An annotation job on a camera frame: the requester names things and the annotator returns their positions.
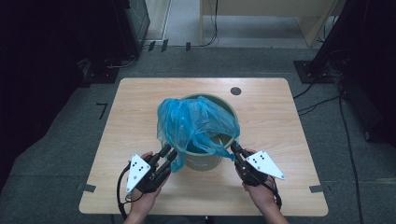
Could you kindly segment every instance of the wrist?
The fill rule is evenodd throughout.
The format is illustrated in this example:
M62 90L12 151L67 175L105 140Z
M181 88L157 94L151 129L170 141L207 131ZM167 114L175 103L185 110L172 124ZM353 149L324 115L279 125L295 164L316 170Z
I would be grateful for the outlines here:
M124 224L142 224L145 217L145 214L131 212L125 219Z
M263 201L261 204L256 204L262 214L273 212L274 210L279 210L275 200L269 199Z

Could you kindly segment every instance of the gray carpet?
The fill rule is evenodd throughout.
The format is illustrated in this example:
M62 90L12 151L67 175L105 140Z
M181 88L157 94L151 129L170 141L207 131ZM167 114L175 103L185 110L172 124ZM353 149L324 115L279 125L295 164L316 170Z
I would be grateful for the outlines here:
M78 211L82 192L106 125L119 82L124 77L284 77L293 95L300 83L294 60L312 60L316 49L156 48L119 72L115 84L77 89L45 137L15 161L0 199L0 223L111 223L110 215ZM297 109L338 94L337 84L316 84L295 100ZM103 107L108 104L100 119ZM348 101L342 106L361 187L365 223L395 223L396 149L367 143L359 118ZM354 175L338 100L301 116L318 177L324 188L326 217L287 217L290 223L359 223ZM120 215L114 216L122 223ZM157 217L148 223L202 223L203 217ZM216 223L262 223L262 217L216 217Z

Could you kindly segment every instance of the tabletop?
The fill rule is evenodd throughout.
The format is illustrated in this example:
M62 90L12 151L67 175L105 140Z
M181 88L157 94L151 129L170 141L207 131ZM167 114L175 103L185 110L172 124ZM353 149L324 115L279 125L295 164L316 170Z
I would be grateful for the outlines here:
M234 95L232 88L241 93ZM125 78L120 82L79 210L86 214L118 214L117 181L132 155L158 152L157 109L166 98L209 93L235 110L244 148L265 150L285 180L276 181L284 216L321 217L328 213L304 131L284 78ZM125 196L126 176L121 183ZM213 170L184 166L172 173L150 211L153 215L259 216L242 187L233 162L223 158Z

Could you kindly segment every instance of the forearm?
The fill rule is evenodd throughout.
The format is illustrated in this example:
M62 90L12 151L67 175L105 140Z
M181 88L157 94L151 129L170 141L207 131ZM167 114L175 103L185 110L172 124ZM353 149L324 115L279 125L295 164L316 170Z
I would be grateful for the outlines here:
M124 224L143 224L146 216L130 213L125 219Z
M268 203L265 206L259 207L262 215L264 216L265 223L276 223L276 224L284 224L289 223L282 213L279 211L276 203Z

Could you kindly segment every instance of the black circular marker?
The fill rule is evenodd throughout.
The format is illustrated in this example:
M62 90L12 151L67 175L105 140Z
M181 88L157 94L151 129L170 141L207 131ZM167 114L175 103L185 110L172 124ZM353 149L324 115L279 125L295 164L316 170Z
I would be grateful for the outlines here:
M241 89L239 89L239 88L237 88L237 87L232 87L232 88L231 88L231 94L232 94L232 95L239 95L239 94L241 94L241 93L242 93Z

